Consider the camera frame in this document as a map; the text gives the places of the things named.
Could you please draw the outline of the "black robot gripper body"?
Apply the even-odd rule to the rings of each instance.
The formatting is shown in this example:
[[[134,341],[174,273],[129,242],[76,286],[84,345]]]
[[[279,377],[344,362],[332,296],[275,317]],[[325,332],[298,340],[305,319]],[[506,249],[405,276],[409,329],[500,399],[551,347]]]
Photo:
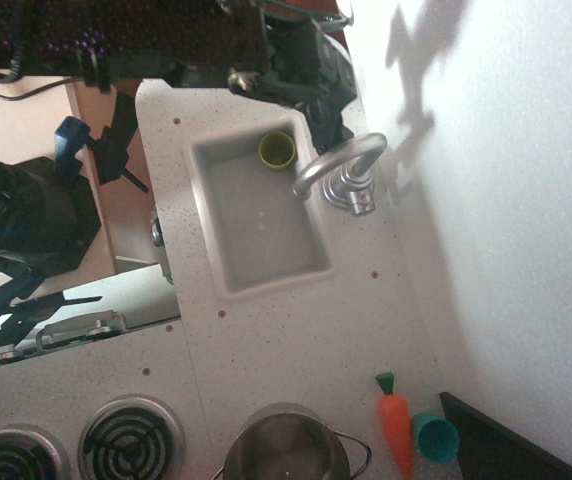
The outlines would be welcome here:
[[[258,71],[232,70],[231,92],[292,108],[319,102],[341,110],[356,98],[351,63],[329,36],[346,24],[344,18],[264,10],[263,20],[267,65]]]

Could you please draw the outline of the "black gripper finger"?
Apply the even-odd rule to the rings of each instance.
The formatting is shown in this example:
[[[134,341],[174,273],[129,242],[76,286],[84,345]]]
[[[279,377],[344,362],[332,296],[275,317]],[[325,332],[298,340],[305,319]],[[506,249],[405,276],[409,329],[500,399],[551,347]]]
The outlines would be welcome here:
[[[354,132],[344,125],[342,108],[318,99],[303,107],[315,151],[322,155],[354,137]]]

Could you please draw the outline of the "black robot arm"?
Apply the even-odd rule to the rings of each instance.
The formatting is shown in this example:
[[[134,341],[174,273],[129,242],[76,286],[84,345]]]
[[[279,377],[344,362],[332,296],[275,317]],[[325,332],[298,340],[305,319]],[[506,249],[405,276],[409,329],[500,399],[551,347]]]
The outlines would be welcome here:
[[[281,1],[0,1],[0,84],[80,77],[227,89],[299,111],[325,153],[352,137],[350,61],[329,18]]]

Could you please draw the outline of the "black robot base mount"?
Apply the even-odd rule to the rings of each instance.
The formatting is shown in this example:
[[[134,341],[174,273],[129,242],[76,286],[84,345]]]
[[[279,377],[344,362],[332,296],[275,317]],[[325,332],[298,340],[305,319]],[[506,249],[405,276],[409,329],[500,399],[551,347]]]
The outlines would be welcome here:
[[[74,271],[100,226],[85,176],[59,175],[47,157],[0,161],[0,273],[47,279]]]

